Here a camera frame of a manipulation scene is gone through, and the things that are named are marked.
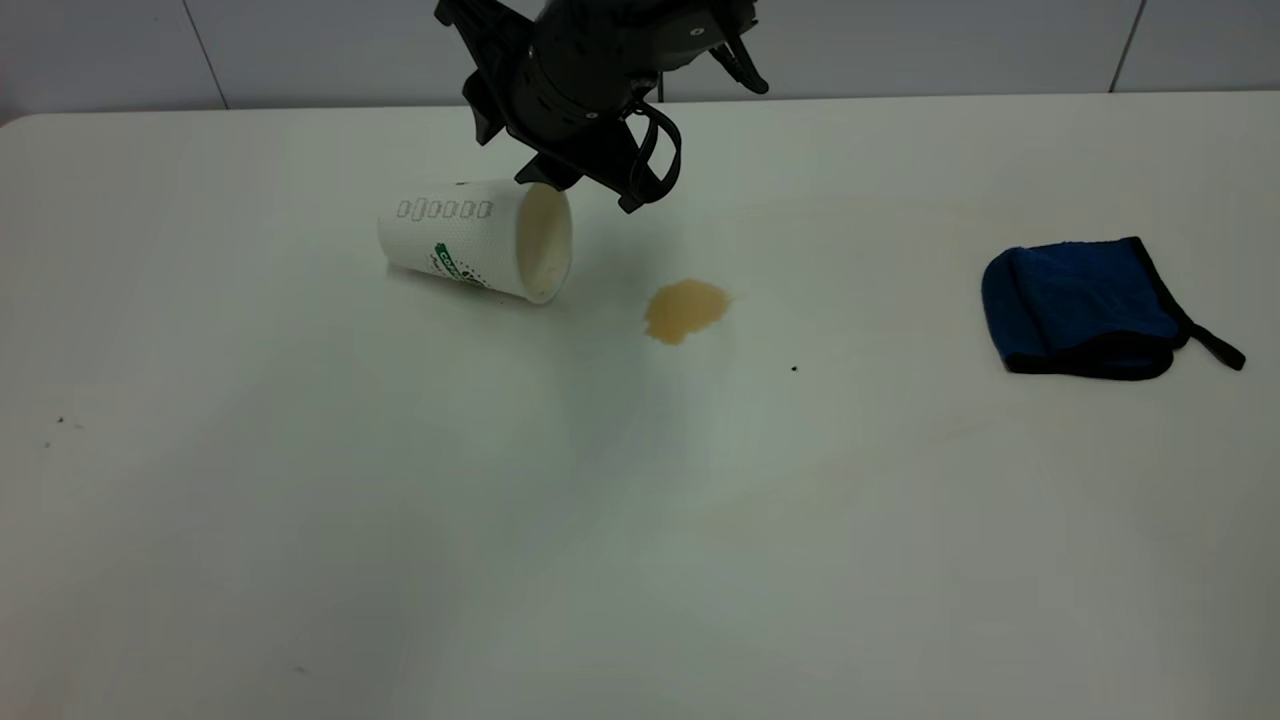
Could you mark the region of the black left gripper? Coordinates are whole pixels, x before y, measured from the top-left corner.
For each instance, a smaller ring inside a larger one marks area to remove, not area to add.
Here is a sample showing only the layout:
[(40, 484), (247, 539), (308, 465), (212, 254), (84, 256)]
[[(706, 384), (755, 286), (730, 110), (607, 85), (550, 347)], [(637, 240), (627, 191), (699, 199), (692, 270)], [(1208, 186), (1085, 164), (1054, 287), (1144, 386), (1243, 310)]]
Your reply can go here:
[(616, 192), (625, 213), (660, 201), (681, 161), (657, 174), (660, 137), (682, 145), (648, 96), (664, 73), (716, 44), (709, 1), (549, 1), (530, 19), (499, 1), (439, 1), (474, 60), (463, 99), (476, 142), (507, 133), (530, 147), (518, 184), (567, 191), (590, 179)]

